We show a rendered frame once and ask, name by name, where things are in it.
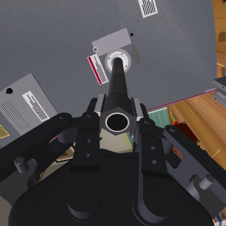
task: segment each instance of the yellow label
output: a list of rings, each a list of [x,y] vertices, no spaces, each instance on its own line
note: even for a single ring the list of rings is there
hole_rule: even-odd
[[[6,138],[10,136],[7,131],[0,125],[0,138]]]

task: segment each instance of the white ring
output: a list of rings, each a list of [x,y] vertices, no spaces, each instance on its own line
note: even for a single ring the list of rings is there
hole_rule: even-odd
[[[93,49],[92,49],[92,50],[93,50],[93,52],[95,52],[95,53],[96,53],[96,52],[98,51],[98,48],[97,48],[97,47],[93,47]]]
[[[108,126],[108,124],[107,124],[107,120],[109,119],[110,116],[116,115],[116,114],[118,114],[118,115],[123,115],[123,116],[125,116],[125,118],[127,119],[128,124],[127,124],[127,126],[126,126],[125,129],[120,130],[120,131],[115,131],[115,130],[112,130],[112,129],[109,128],[109,126]],[[106,120],[105,120],[105,125],[106,125],[106,127],[107,127],[110,131],[113,131],[113,132],[122,132],[122,131],[126,130],[126,129],[129,127],[129,125],[130,125],[130,120],[129,120],[129,118],[128,118],[125,114],[116,112],[116,113],[109,114],[109,116],[107,116],[107,118],[106,118]]]

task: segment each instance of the red and white label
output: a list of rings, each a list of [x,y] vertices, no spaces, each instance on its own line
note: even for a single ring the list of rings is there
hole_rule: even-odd
[[[96,76],[96,79],[100,85],[104,83],[108,83],[109,80],[106,76],[105,70],[101,64],[101,61],[97,54],[94,54],[92,56],[87,57],[89,64],[91,65],[91,68]]]

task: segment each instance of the barcode label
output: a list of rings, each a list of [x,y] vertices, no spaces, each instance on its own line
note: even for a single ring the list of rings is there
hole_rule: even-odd
[[[138,0],[138,2],[139,2],[139,6],[141,9],[143,18],[146,18],[158,13],[155,0]]]
[[[30,108],[33,110],[33,112],[37,115],[37,117],[40,119],[40,121],[49,120],[50,117],[47,115],[47,113],[44,111],[40,103],[37,101],[37,99],[34,97],[31,91],[26,92],[22,95],[22,97],[25,99],[25,101],[28,103]]]
[[[106,76],[105,70],[101,64],[101,61],[97,54],[87,57],[89,64],[96,76],[96,79],[100,85],[108,83],[108,78]]]

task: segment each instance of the black knob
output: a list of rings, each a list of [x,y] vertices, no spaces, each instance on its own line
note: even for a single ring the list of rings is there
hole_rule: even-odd
[[[13,92],[13,90],[11,88],[8,88],[5,93],[6,94],[11,94],[12,92]]]

